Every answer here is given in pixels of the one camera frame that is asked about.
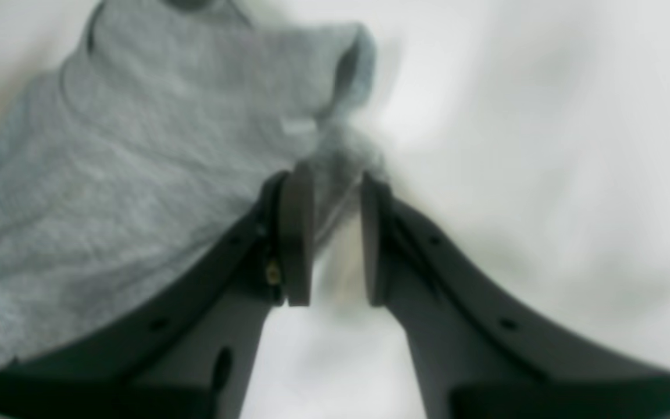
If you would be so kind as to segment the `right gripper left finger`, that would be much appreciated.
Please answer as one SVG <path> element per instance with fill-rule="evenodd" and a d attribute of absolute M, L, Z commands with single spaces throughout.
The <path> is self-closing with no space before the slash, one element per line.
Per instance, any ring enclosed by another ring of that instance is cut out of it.
<path fill-rule="evenodd" d="M 252 209 L 156 297 L 71 345 L 0 369 L 0 418 L 237 418 L 272 308 L 311 301 L 313 172 Z"/>

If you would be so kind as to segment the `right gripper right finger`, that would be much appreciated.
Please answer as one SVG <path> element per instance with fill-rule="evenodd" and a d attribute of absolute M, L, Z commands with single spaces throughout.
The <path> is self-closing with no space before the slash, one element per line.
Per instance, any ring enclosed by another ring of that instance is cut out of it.
<path fill-rule="evenodd" d="M 361 211 L 369 302 L 404 329 L 428 418 L 670 418 L 670 370 L 524 305 L 369 173 Z"/>

